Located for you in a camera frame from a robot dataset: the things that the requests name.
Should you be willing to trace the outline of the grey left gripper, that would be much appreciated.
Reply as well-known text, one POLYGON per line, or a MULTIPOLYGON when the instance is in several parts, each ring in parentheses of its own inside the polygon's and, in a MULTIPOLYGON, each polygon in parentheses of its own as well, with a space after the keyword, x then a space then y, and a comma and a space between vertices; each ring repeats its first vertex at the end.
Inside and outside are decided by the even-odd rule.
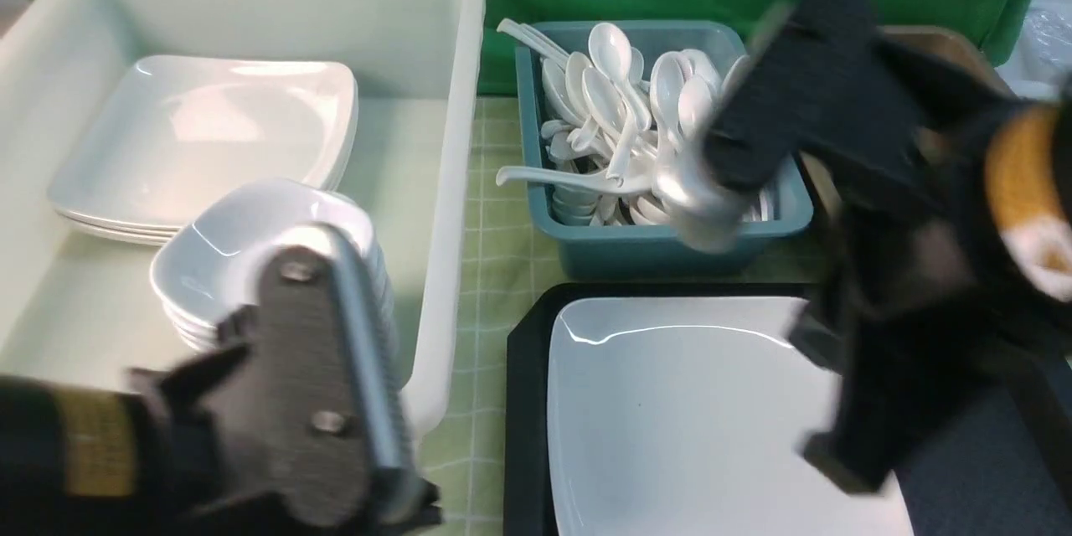
POLYGON ((371 277, 331 224, 269 245, 214 349, 132 368, 157 438, 151 531, 431 531, 371 277))

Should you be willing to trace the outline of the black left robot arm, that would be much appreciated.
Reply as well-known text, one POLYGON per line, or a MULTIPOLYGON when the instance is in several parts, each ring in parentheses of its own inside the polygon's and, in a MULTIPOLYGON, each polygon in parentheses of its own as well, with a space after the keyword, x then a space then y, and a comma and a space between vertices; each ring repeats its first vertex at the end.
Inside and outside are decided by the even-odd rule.
POLYGON ((284 230, 215 349, 130 391, 3 376, 4 535, 418 535, 414 460, 370 269, 332 224, 284 230))

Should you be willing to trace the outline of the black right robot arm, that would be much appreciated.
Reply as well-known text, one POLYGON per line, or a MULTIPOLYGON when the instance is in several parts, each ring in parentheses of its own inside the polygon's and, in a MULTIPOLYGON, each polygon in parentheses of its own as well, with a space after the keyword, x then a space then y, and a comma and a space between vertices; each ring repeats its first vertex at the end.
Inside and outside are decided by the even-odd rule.
POLYGON ((842 375, 800 453, 872 494, 994 384, 1069 354, 1069 91, 1023 100, 881 31, 870 0, 799 0, 696 136, 749 197, 812 155, 842 239, 791 340, 842 375))

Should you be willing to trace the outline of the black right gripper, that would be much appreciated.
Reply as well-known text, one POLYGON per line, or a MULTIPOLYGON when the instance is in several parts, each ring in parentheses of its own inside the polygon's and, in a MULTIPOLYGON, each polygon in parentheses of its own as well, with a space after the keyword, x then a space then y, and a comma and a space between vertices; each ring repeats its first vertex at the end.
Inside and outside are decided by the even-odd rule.
POLYGON ((842 239, 793 330, 842 375, 801 456, 876 493, 1029 359, 1069 354, 1069 86, 987 83, 881 31, 869 0, 800 0, 703 132, 750 195, 805 153, 842 184, 842 239))

